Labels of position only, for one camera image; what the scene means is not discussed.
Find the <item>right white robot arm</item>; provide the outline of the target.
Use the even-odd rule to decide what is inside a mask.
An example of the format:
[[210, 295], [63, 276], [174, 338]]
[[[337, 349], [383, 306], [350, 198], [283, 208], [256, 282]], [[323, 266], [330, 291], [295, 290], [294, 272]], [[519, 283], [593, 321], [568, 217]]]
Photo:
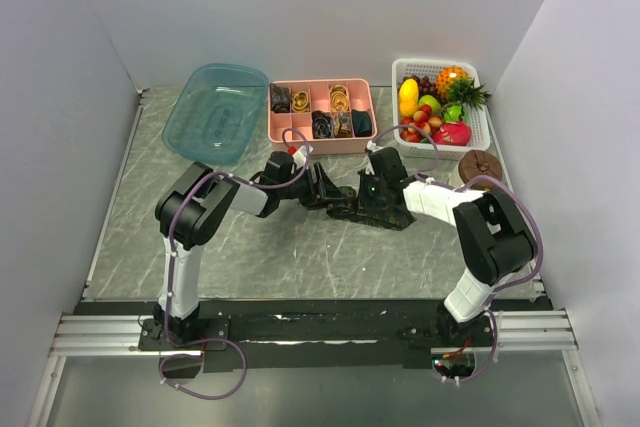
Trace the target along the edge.
[[444, 343], [459, 345], [495, 295], [515, 285], [512, 276], [540, 262], [540, 233], [513, 193], [492, 177], [455, 188], [409, 174], [392, 147], [370, 141], [365, 152], [358, 197], [366, 222], [402, 230], [422, 215], [456, 229], [465, 270], [437, 308], [437, 333]]

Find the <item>dark patterned necktie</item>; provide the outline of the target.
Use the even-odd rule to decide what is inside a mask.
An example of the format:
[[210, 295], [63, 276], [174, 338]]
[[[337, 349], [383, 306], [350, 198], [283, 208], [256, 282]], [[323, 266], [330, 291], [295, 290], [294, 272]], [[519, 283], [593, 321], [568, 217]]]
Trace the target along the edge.
[[328, 216], [334, 220], [394, 231], [402, 231], [415, 222], [404, 202], [389, 189], [366, 187], [357, 192], [352, 187], [341, 187], [340, 190], [344, 197], [326, 207]]

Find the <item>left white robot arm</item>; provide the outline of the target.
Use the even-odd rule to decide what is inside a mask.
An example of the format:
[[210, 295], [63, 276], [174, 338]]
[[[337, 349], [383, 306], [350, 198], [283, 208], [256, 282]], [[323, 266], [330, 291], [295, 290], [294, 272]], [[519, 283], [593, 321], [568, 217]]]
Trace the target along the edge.
[[154, 320], [173, 347], [185, 349], [201, 335], [198, 281], [204, 246], [230, 210], [258, 218], [271, 215], [283, 200], [309, 210], [347, 206], [351, 190], [336, 186], [304, 148], [275, 151], [250, 179], [194, 162], [155, 208], [165, 247], [164, 281]]

